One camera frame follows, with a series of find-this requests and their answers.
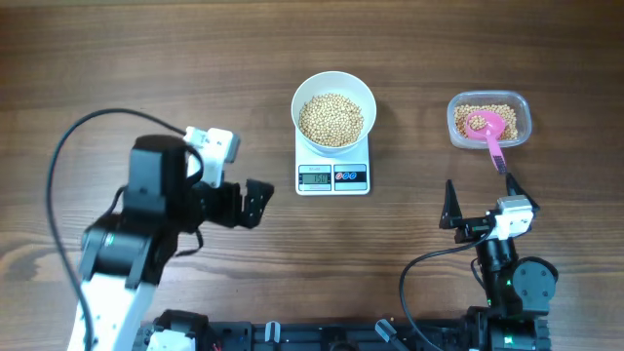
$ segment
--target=white scale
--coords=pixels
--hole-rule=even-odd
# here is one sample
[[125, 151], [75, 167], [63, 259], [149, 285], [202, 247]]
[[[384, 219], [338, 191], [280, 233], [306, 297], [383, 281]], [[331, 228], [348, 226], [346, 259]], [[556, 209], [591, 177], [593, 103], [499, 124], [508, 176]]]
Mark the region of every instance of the white scale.
[[337, 155], [311, 150], [300, 133], [295, 133], [294, 187], [303, 196], [366, 195], [371, 191], [369, 138]]

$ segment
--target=bowl of beans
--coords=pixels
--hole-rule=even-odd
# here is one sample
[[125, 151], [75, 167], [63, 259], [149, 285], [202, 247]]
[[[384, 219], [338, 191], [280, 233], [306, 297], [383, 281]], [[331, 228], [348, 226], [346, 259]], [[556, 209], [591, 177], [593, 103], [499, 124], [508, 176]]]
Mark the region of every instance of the bowl of beans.
[[[473, 140], [466, 135], [466, 118], [475, 111], [495, 112], [505, 120], [505, 130], [498, 139], [500, 147], [517, 146], [528, 140], [532, 123], [527, 101], [514, 92], [480, 91], [461, 93], [448, 104], [448, 133], [453, 145], [470, 149], [488, 148], [486, 141]], [[479, 127], [478, 120], [469, 123]]]
[[371, 89], [345, 72], [322, 72], [308, 78], [291, 103], [296, 132], [321, 154], [350, 150], [369, 134], [376, 114]]

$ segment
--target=bowl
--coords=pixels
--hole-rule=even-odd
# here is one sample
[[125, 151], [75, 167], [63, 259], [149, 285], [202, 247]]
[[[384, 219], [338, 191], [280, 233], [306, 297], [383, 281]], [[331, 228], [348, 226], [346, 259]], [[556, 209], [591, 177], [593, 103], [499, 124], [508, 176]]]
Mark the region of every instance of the bowl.
[[[299, 117], [303, 105], [315, 96], [328, 93], [347, 97], [362, 109], [361, 113], [364, 117], [362, 130], [358, 138], [348, 145], [338, 147], [324, 146], [309, 139], [299, 129]], [[372, 129], [376, 115], [377, 106], [371, 89], [358, 77], [345, 72], [329, 71], [313, 75], [299, 86], [292, 97], [291, 116], [296, 133], [301, 137], [305, 145], [317, 154], [336, 155], [352, 149], [358, 142], [367, 137]]]
[[516, 129], [518, 130], [518, 138], [515, 140], [500, 140], [500, 147], [518, 146], [528, 140], [532, 131], [532, 123], [530, 120], [530, 111], [528, 103], [524, 97], [515, 92], [508, 91], [478, 91], [465, 92], [457, 95], [448, 103], [447, 123], [448, 133], [450, 134], [450, 142], [456, 147], [470, 149], [487, 149], [488, 143], [483, 140], [473, 140], [464, 137], [459, 133], [455, 125], [454, 109], [456, 106], [469, 105], [489, 105], [489, 104], [506, 104], [516, 112]]

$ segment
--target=wooden surface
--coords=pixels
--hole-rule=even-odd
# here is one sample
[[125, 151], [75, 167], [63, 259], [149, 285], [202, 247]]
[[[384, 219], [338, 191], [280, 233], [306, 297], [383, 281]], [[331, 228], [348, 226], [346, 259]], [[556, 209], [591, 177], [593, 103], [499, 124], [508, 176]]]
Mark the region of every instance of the wooden surface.
[[[129, 107], [182, 128], [236, 131], [243, 144], [227, 179], [276, 186], [257, 229], [202, 227], [206, 247], [169, 263], [146, 320], [178, 308], [215, 321], [372, 321], [403, 316], [397, 286], [410, 259], [454, 246], [438, 229], [447, 178], [465, 215], [504, 194], [485, 152], [449, 142], [449, 101], [482, 89], [517, 91], [531, 108], [533, 135], [505, 155], [543, 209], [519, 253], [561, 273], [548, 318], [555, 349], [621, 349], [622, 15], [616, 2], [523, 0], [0, 10], [0, 349], [62, 350], [68, 341], [76, 298], [50, 239], [43, 186], [53, 147], [82, 115]], [[291, 98], [325, 70], [357, 75], [377, 99], [369, 196], [294, 192]], [[74, 261], [82, 231], [127, 181], [134, 139], [161, 132], [117, 115], [70, 139], [55, 197]], [[474, 255], [414, 269], [413, 313], [459, 317], [484, 305]]]

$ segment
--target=pink scoop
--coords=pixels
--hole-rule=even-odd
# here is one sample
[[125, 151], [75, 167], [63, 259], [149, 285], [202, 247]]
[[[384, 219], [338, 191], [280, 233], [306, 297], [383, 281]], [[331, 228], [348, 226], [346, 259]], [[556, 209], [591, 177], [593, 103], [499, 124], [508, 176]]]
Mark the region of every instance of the pink scoop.
[[[486, 120], [486, 126], [478, 131], [473, 131], [470, 127], [470, 120], [474, 116], [483, 117]], [[505, 158], [503, 157], [503, 152], [500, 150], [500, 146], [498, 145], [498, 138], [505, 130], [505, 120], [503, 120], [498, 113], [491, 111], [475, 111], [466, 117], [465, 130], [469, 138], [487, 141], [491, 162], [494, 163], [494, 166], [500, 174], [507, 173]]]

